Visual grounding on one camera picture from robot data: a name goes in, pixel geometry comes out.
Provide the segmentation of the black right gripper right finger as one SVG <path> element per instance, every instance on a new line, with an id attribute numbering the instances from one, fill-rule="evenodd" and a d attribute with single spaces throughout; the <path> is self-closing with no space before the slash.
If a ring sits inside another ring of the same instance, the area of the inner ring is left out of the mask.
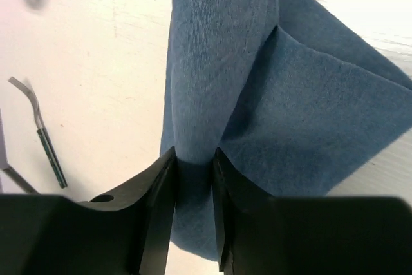
<path id="1" fill-rule="evenodd" d="M 212 174 L 225 274 L 411 273 L 411 208 L 399 198 L 275 197 L 221 150 Z"/>

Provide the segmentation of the blue cloth napkin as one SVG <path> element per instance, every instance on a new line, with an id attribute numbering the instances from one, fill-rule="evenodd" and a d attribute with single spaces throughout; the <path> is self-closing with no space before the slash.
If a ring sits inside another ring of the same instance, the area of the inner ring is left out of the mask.
<path id="1" fill-rule="evenodd" d="M 160 151 L 172 242 L 216 260 L 222 149 L 278 196 L 321 196 L 411 128 L 411 79 L 316 0 L 172 0 Z"/>

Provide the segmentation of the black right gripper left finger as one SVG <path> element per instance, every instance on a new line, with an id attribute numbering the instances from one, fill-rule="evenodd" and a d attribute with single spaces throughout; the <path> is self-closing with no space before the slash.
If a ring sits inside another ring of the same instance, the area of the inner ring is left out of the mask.
<path id="1" fill-rule="evenodd" d="M 1 196 L 2 274 L 163 274 L 176 196 L 176 156 L 90 201 Z"/>

